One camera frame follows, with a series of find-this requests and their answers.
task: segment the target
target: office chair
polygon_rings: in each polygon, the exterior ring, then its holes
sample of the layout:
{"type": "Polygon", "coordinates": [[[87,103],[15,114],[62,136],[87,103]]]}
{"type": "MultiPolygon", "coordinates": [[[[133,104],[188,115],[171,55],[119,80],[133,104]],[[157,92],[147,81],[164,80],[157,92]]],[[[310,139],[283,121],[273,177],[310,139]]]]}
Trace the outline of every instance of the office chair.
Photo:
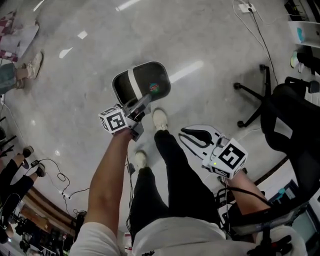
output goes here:
{"type": "Polygon", "coordinates": [[[306,88],[309,93],[318,93],[320,85],[316,81],[306,82],[287,77],[271,93],[270,70],[266,70],[265,95],[236,83],[236,90],[243,89],[261,100],[261,106],[239,127],[247,127],[261,115],[261,129],[268,145],[276,151],[284,152],[293,167],[298,182],[299,194],[309,200],[320,188],[320,107],[305,100],[306,88]],[[279,118],[292,129],[291,138],[275,132],[279,118]]]}

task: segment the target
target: floor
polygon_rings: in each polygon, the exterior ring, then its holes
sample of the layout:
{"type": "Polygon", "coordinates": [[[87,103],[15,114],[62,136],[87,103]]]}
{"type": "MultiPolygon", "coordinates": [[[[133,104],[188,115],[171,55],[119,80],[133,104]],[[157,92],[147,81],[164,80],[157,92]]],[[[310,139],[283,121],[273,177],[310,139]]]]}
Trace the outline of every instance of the floor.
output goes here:
{"type": "MultiPolygon", "coordinates": [[[[44,52],[38,78],[24,90],[9,91],[5,102],[21,130],[20,143],[32,145],[38,159],[55,160],[68,176],[71,182],[67,194],[89,187],[112,138],[104,131],[98,114],[117,103],[111,86],[114,76],[148,61],[161,62],[169,76],[192,64],[196,67],[172,83],[167,97],[152,103],[152,109],[162,107],[167,112],[173,135],[177,137],[179,130],[188,125],[216,127],[239,140],[248,151],[245,166],[253,180],[283,159],[283,153],[268,147],[258,129],[258,120],[248,128],[237,127],[237,121],[246,120],[259,102],[234,91],[233,83],[243,83],[262,93],[264,76],[259,64],[269,62],[261,45],[235,16],[231,0],[137,0],[127,8],[122,5],[125,0],[45,0],[34,11],[39,1],[10,0],[0,10],[4,15],[18,7],[22,24],[34,20],[39,23],[39,32],[23,61],[28,62],[40,50],[44,52]],[[81,39],[78,35],[83,31],[87,36],[81,39]]],[[[272,25],[258,20],[279,83],[287,76],[298,78],[297,70],[289,65],[296,45],[291,40],[283,1],[254,0],[253,4],[267,22],[282,17],[272,25]]],[[[258,35],[251,16],[239,15],[258,35]]],[[[275,86],[272,76],[272,87],[275,86]]],[[[151,115],[142,123],[145,132],[137,143],[130,143],[129,160],[134,160],[137,149],[148,153],[158,191],[167,203],[165,163],[153,141],[151,115]]],[[[8,124],[18,133],[12,119],[8,118],[8,124]]],[[[202,169],[201,161],[183,149],[191,167],[216,191],[216,175],[202,169]]],[[[49,175],[37,181],[35,187],[66,211],[58,189],[67,184],[57,179],[53,163],[43,163],[49,175]]],[[[126,173],[119,222],[123,231],[129,212],[129,191],[126,173]]],[[[87,205],[85,191],[67,201],[67,210],[74,216],[73,209],[86,210],[87,205]]]]}

